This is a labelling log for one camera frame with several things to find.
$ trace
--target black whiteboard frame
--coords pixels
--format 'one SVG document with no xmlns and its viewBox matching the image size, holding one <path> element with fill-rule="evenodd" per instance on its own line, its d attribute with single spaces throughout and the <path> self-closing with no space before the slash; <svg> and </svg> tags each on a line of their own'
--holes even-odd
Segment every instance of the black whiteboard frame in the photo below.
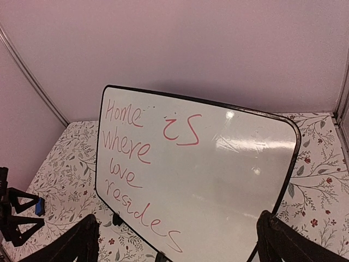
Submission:
<svg viewBox="0 0 349 262">
<path fill-rule="evenodd" d="M 282 185 L 280 194 L 278 196 L 278 199 L 275 202 L 275 206 L 273 208 L 272 214 L 276 214 L 276 212 L 278 211 L 281 201 L 284 198 L 284 195 L 286 193 L 287 190 L 287 186 L 288 183 L 290 182 L 291 179 L 291 175 L 293 172 L 293 168 L 294 165 L 296 164 L 296 160 L 297 160 L 297 156 L 298 156 L 298 152 L 300 149 L 300 144 L 302 141 L 302 137 L 300 135 L 300 131 L 298 126 L 289 118 L 287 117 L 283 117 L 283 116 L 279 116 L 279 115 L 275 115 L 275 114 L 270 114 L 270 113 L 266 113 L 266 112 L 262 112 L 262 111 L 257 111 L 257 110 L 252 110 L 252 109 L 248 109 L 248 108 L 243 108 L 241 106 L 235 106 L 235 105 L 230 105 L 230 104 L 225 104 L 225 103 L 221 103 L 221 102 L 215 102 L 215 101 L 210 101 L 210 100 L 206 100 L 206 99 L 201 99 L 201 98 L 194 98 L 194 97 L 187 97 L 187 96 L 183 96 L 180 94 L 171 94 L 171 93 L 166 93 L 166 92 L 160 92 L 160 91 L 153 91 L 153 90 L 144 90 L 144 89 L 140 89 L 140 88 L 134 88 L 134 87 L 125 87 L 125 86 L 114 86 L 114 85 L 107 85 L 104 89 L 103 89 L 103 93 L 102 93 L 102 99 L 101 99 L 101 106 L 100 106 L 100 111 L 99 111 L 99 119 L 98 119 L 98 135 L 97 135 L 97 149 L 96 149 L 96 172 L 95 172 L 95 183 L 94 183 L 94 189 L 96 191 L 97 196 L 99 197 L 100 200 L 102 200 L 102 202 L 112 211 L 114 212 L 114 210 L 103 200 L 103 198 L 100 197 L 100 195 L 97 192 L 97 187 L 96 187 L 96 181 L 97 181 L 97 159 L 98 159 L 98 145 L 99 145 L 99 128 L 100 128 L 100 119 L 102 116 L 102 104 L 103 104 L 103 98 L 104 98 L 104 92 L 108 89 L 108 88 L 115 88 L 115 89 L 121 89 L 121 90 L 127 90 L 127 91 L 134 91 L 134 92 L 141 92 L 141 93 L 147 93 L 147 94 L 156 94 L 158 96 L 163 96 L 163 97 L 171 97 L 171 98 L 175 98 L 175 99 L 181 99 L 181 100 L 187 100 L 187 101 L 192 101 L 192 102 L 197 102 L 197 103 L 201 103 L 201 104 L 207 104 L 207 105 L 212 105 L 212 106 L 218 106 L 220 108 L 227 108 L 227 109 L 231 109 L 231 110 L 236 110 L 236 111 L 240 111 L 240 112 L 245 112 L 245 113 L 249 113 L 249 114 L 253 114 L 253 115 L 257 115 L 257 116 L 261 116 L 261 117 L 266 117 L 266 118 L 271 118 L 274 120 L 278 120 L 281 122 L 285 122 L 287 124 L 289 124 L 295 134 L 296 134 L 296 146 L 294 147 L 294 151 L 293 151 L 293 155 L 291 158 L 291 162 L 290 165 L 288 167 L 287 170 L 287 174 L 284 180 L 284 184 Z M 159 251 L 158 249 L 156 249 L 152 244 L 150 244 L 144 237 L 142 237 L 140 234 L 138 234 L 135 230 L 133 230 L 132 227 L 130 227 L 130 225 L 125 222 L 125 220 L 123 218 L 121 218 L 123 220 L 123 222 L 137 235 L 139 236 L 145 243 L 147 243 L 149 246 L 151 246 L 155 251 L 157 251 L 158 253 L 162 253 L 161 251 Z M 247 260 L 247 262 L 251 262 L 253 257 L 256 255 L 257 253 L 257 245 L 255 246 L 255 248 L 253 249 L 249 259 Z"/>
</svg>

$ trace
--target blue object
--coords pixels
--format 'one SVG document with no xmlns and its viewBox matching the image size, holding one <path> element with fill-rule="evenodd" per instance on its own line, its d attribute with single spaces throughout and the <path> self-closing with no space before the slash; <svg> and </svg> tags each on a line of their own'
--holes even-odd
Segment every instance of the blue object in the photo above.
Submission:
<svg viewBox="0 0 349 262">
<path fill-rule="evenodd" d="M 45 199 L 39 198 L 39 202 L 35 205 L 35 215 L 41 217 L 45 213 Z"/>
</svg>

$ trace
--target metal wall frame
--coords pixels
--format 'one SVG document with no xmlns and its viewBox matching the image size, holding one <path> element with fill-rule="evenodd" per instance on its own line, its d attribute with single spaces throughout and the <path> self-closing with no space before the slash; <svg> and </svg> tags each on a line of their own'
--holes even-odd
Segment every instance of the metal wall frame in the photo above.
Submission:
<svg viewBox="0 0 349 262">
<path fill-rule="evenodd" d="M 6 34 L 3 26 L 0 23 L 0 39 L 4 44 L 5 48 L 10 53 L 11 57 L 22 71 L 23 75 L 26 77 L 28 82 L 31 84 L 36 93 L 40 96 L 40 98 L 44 101 L 46 106 L 51 110 L 51 112 L 57 117 L 62 125 L 67 127 L 69 125 L 68 119 L 63 115 L 63 113 L 59 110 L 59 108 L 54 104 L 49 95 L 45 92 L 42 85 L 33 75 L 33 73 L 29 70 L 28 66 L 25 64 L 23 58 L 20 56 L 15 46 L 11 42 L 10 38 Z"/>
</svg>

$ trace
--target floral tablecloth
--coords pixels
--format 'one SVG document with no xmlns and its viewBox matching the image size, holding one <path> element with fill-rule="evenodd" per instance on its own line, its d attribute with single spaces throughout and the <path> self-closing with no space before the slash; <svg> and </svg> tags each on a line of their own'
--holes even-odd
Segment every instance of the floral tablecloth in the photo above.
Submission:
<svg viewBox="0 0 349 262">
<path fill-rule="evenodd" d="M 302 146 L 278 216 L 349 258 L 349 174 L 331 116 L 286 116 L 299 126 Z M 127 226 L 112 225 L 112 212 L 94 191 L 97 133 L 97 121 L 74 122 L 58 139 L 28 189 L 46 200 L 45 226 L 21 247 L 3 242 L 12 261 L 48 245 L 89 213 L 101 224 L 98 261 L 154 261 L 156 252 Z M 35 216 L 34 208 L 21 215 Z"/>
</svg>

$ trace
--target black stand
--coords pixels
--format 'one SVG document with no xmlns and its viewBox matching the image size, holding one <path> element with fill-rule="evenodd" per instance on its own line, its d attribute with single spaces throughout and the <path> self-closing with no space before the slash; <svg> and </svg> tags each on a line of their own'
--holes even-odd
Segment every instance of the black stand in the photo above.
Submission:
<svg viewBox="0 0 349 262">
<path fill-rule="evenodd" d="M 20 260 L 20 262 L 97 262 L 99 224 L 94 215 L 87 215 L 57 240 Z"/>
<path fill-rule="evenodd" d="M 28 194 L 15 188 L 7 188 L 8 168 L 0 168 L 0 230 L 6 241 L 12 241 L 15 247 L 22 246 L 44 224 L 43 218 L 13 216 L 12 206 L 16 213 L 21 213 L 39 202 L 37 195 Z M 31 201 L 20 204 L 19 198 L 28 198 Z M 34 224 L 24 233 L 20 232 L 19 225 Z"/>
<path fill-rule="evenodd" d="M 349 260 L 306 239 L 269 211 L 257 222 L 260 262 L 349 262 Z"/>
<path fill-rule="evenodd" d="M 157 256 L 155 257 L 155 262 L 167 262 L 167 258 L 162 253 L 157 253 Z"/>
<path fill-rule="evenodd" d="M 113 214 L 113 225 L 117 225 L 118 227 L 124 223 L 124 220 L 120 218 L 120 216 L 116 213 Z"/>
</svg>

